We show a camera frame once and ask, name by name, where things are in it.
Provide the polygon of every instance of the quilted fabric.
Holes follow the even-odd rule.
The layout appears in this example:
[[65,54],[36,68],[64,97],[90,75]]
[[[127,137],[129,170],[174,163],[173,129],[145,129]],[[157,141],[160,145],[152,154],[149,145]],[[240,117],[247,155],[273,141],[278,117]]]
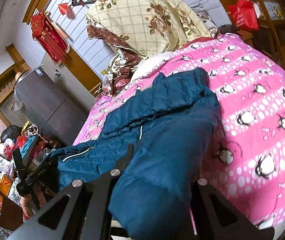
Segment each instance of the quilted fabric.
[[151,88],[137,90],[108,114],[97,140],[56,150],[48,158],[58,158],[62,188],[111,170],[134,144],[109,211],[134,239],[169,239],[188,215],[190,181],[219,122],[219,107],[204,69],[161,73]]

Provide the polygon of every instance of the jacket zipper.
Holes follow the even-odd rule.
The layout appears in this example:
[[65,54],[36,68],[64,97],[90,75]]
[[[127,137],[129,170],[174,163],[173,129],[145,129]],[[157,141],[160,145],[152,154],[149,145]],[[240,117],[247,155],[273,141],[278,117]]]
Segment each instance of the jacket zipper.
[[90,151],[90,150],[92,150],[92,149],[93,149],[93,147],[89,147],[87,150],[85,150],[85,151],[82,152],[82,153],[77,153],[77,154],[74,154],[74,155],[70,155],[70,156],[64,158],[64,159],[62,160],[62,162],[65,162],[66,160],[68,160],[68,159],[71,158],[71,157],[75,157],[75,156],[79,156],[79,155],[81,155],[81,154],[84,154],[84,153],[86,153],[86,152],[88,152],[88,151]]

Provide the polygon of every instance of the white paneled wall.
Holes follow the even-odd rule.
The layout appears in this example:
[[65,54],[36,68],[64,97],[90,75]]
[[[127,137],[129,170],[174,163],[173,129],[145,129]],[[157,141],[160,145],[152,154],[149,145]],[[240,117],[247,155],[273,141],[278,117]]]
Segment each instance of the white paneled wall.
[[[107,68],[115,53],[103,40],[88,39],[84,13],[91,6],[90,4],[85,5],[85,7],[81,5],[73,7],[74,19],[69,19],[66,15],[63,16],[60,13],[58,4],[69,1],[71,0],[51,0],[47,7],[47,11],[50,12],[50,18],[69,36],[68,42],[71,47],[88,63],[97,75],[102,76],[101,71]],[[217,26],[230,23],[228,15],[219,0],[183,1],[191,7],[201,3],[204,7],[199,8],[199,10],[207,10]]]

